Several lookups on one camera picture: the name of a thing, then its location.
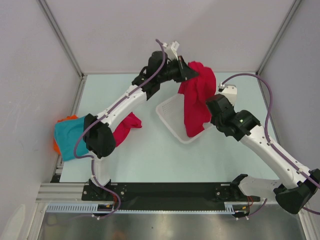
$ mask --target orange cloth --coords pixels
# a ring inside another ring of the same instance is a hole
[[[57,121],[57,123],[64,122],[64,121],[67,121],[67,120],[77,119],[77,118],[78,118],[78,117],[77,117],[76,115],[67,116],[67,117],[64,118],[64,119],[61,119],[61,120]],[[59,147],[58,147],[58,144],[56,143],[55,138],[53,138],[53,149],[54,149],[59,155],[61,155],[60,149],[59,149]]]

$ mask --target plastic laundry basket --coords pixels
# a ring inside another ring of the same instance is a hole
[[[180,142],[189,144],[200,137],[205,131],[212,128],[213,125],[210,122],[204,123],[204,130],[202,132],[194,137],[188,137],[184,124],[184,100],[185,95],[177,93],[160,103],[155,108],[155,111],[165,126]]]

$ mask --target purple cable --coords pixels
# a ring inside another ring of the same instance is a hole
[[[129,92],[129,96],[132,95],[136,90],[138,90],[139,88],[143,87],[144,85],[146,85],[149,81],[151,81],[159,72],[160,70],[163,68],[163,66],[165,65],[165,62],[166,62],[166,54],[165,54],[165,49],[163,47],[163,44],[162,42],[160,42],[158,39],[155,40],[161,47],[161,51],[162,51],[162,63],[161,65],[159,66],[159,68],[146,80],[144,81],[142,84],[140,84],[139,86],[137,86],[135,89],[133,89],[131,92]],[[107,113],[110,114],[117,106],[119,106],[119,104],[121,104],[125,99],[127,98],[127,96],[124,96],[123,98],[121,98],[117,103],[115,103],[108,111]],[[77,148],[78,148],[78,145],[79,143],[81,142],[81,140],[83,139],[83,137],[87,134],[87,132],[94,126],[96,125],[97,123],[99,123],[101,120],[103,120],[104,118],[106,118],[107,115],[103,115],[102,117],[100,117],[99,119],[97,119],[96,121],[94,121],[93,123],[91,123],[84,131],[83,133],[81,134],[81,136],[79,137],[79,139],[76,141],[75,143],[75,146],[74,146],[74,149],[73,149],[73,155],[76,159],[84,159],[84,158],[91,158],[91,173],[93,175],[93,179],[95,180],[96,184],[98,184],[98,186],[100,188],[102,188],[103,190],[113,194],[116,196],[116,198],[118,199],[118,206],[113,210],[111,211],[108,215],[105,215],[103,217],[100,217],[100,219],[104,219],[106,217],[109,217],[111,216],[112,214],[114,214],[121,206],[121,199],[119,197],[118,194],[116,194],[114,191],[110,190],[110,189],[107,189],[106,187],[102,186],[97,178],[96,178],[96,175],[95,175],[95,157],[91,154],[88,154],[88,155],[84,155],[84,156],[79,156],[77,155]],[[89,217],[89,215],[80,215],[78,217]]]
[[[265,118],[265,122],[264,122],[264,134],[265,134],[265,138],[268,141],[268,143],[271,145],[271,147],[284,159],[286,160],[295,170],[299,171],[299,167],[297,165],[295,165],[288,157],[286,157],[273,143],[271,143],[271,139],[268,133],[268,122],[270,119],[270,115],[271,115],[271,109],[272,109],[272,105],[273,105],[273,95],[272,95],[272,91],[271,88],[269,86],[269,84],[260,76],[252,74],[252,73],[238,73],[235,75],[232,75],[230,77],[228,77],[226,80],[224,80],[222,82],[222,84],[224,85],[226,82],[228,82],[229,80],[238,77],[238,76],[251,76],[254,78],[257,78],[258,80],[260,80],[261,82],[264,83],[264,85],[266,86],[266,88],[269,91],[269,95],[270,95],[270,103],[269,103],[269,107],[268,107],[268,111],[266,114],[266,118]],[[318,184],[316,181],[314,181],[311,177],[309,177],[305,172],[300,172],[302,174],[302,176],[304,176],[306,179],[308,179],[310,182],[312,182],[318,189],[320,189],[320,184]],[[313,213],[313,214],[317,214],[320,215],[320,212],[317,211],[313,211],[311,209],[308,209],[306,207],[303,207],[304,210]]]

